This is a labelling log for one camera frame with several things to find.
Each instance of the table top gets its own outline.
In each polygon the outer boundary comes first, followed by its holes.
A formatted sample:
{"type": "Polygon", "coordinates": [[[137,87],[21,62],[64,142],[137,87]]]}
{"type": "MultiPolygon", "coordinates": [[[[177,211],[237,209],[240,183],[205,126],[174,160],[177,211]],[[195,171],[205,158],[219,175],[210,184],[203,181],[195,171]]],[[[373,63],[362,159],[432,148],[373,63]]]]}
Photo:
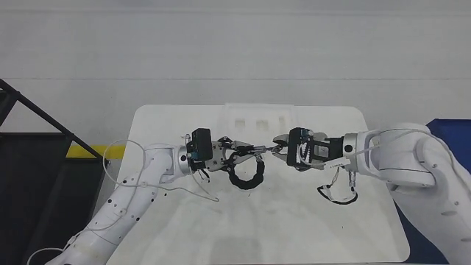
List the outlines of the table top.
{"type": "MultiPolygon", "coordinates": [[[[211,129],[213,140],[271,146],[273,137],[293,127],[330,137],[366,130],[354,107],[282,105],[146,105],[132,122],[129,139],[149,145],[184,144],[194,129],[211,129]]],[[[141,150],[128,144],[118,180],[140,169],[141,150]]],[[[130,231],[108,264],[322,264],[402,262],[409,246],[386,186],[357,177],[358,201],[334,205],[316,192],[330,183],[333,170],[297,172],[270,154],[265,180],[251,191],[230,184],[225,172],[210,174],[204,187],[221,202],[184,191],[159,191],[157,199],[130,231]]],[[[238,165],[249,179],[255,161],[238,165]]],[[[200,193],[190,177],[168,187],[200,193]]],[[[348,196],[341,172],[334,196],[348,196]]]]}

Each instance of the yellow line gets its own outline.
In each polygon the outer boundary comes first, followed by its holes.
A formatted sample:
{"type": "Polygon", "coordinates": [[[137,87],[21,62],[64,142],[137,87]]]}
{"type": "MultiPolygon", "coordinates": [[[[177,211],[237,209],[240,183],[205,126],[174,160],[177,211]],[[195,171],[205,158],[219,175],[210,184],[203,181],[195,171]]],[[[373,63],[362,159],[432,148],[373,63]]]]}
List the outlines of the yellow line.
{"type": "MultiPolygon", "coordinates": [[[[103,155],[106,147],[107,146],[104,145],[91,146],[91,148],[95,149],[100,155],[103,155]]],[[[121,160],[124,157],[124,149],[126,149],[124,145],[111,146],[106,153],[106,158],[121,160]]],[[[67,158],[94,158],[94,156],[83,147],[73,145],[68,149],[67,158]]]]}

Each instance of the metal bar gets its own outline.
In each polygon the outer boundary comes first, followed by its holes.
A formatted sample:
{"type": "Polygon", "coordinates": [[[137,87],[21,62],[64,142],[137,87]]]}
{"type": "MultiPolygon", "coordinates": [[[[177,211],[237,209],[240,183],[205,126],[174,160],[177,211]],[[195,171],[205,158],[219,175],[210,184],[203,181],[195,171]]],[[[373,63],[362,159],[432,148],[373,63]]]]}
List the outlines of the metal bar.
{"type": "Polygon", "coordinates": [[[8,117],[8,114],[15,106],[17,101],[17,96],[15,94],[9,94],[6,91],[0,91],[0,126],[5,122],[5,119],[8,117]]]}
{"type": "Polygon", "coordinates": [[[60,132],[65,133],[67,136],[70,136],[73,141],[75,141],[78,145],[86,149],[89,153],[94,155],[96,158],[103,160],[102,155],[100,155],[95,149],[92,149],[88,144],[86,144],[82,139],[78,138],[73,134],[71,131],[69,131],[67,128],[65,128],[61,123],[56,121],[54,118],[52,118],[48,113],[45,111],[41,110],[40,107],[35,105],[32,101],[27,99],[23,94],[21,94],[19,91],[11,87],[9,84],[7,84],[4,80],[0,79],[0,88],[4,89],[6,92],[8,92],[10,95],[16,95],[18,98],[18,101],[21,102],[23,105],[28,107],[30,110],[36,113],[36,115],[40,116],[44,120],[46,120],[50,125],[56,127],[60,132]]]}

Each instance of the robotic arm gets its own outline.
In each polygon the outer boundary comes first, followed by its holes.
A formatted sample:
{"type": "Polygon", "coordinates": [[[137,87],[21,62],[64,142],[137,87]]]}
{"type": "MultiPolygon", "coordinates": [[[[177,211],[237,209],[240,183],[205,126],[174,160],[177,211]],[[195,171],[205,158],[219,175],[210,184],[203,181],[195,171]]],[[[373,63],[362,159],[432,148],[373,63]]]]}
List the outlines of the robotic arm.
{"type": "Polygon", "coordinates": [[[201,128],[193,131],[191,138],[187,135],[185,146],[148,146],[144,150],[142,171],[119,183],[87,227],[73,236],[66,249],[46,265],[105,265],[154,202],[160,184],[198,170],[208,178],[206,170],[225,171],[230,182],[241,189],[252,189],[263,182],[265,165],[261,154],[269,150],[266,147],[231,141],[228,137],[212,141],[210,130],[201,128]],[[256,175],[248,181],[239,179],[234,172],[236,165],[252,157],[257,159],[256,175]]]}
{"type": "MultiPolygon", "coordinates": [[[[471,264],[471,175],[427,127],[398,124],[341,138],[294,128],[274,142],[279,147],[273,154],[298,171],[344,168],[355,196],[356,174],[386,182],[408,220],[450,264],[471,264]],[[378,138],[374,146],[372,140],[378,138]],[[287,153],[281,153],[283,147],[287,153]]],[[[324,185],[318,190],[323,194],[329,188],[324,185]]]]}

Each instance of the gray floor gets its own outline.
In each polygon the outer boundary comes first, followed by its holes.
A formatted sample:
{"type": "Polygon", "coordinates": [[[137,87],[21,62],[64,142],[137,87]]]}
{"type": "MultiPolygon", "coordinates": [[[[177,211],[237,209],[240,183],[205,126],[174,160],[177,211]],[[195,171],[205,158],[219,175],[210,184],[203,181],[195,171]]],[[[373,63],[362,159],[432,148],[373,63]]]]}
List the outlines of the gray floor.
{"type": "MultiPolygon", "coordinates": [[[[471,0],[0,0],[0,77],[89,144],[146,104],[469,119],[470,23],[471,0]]],[[[2,127],[50,129],[21,107],[2,127]]]]}

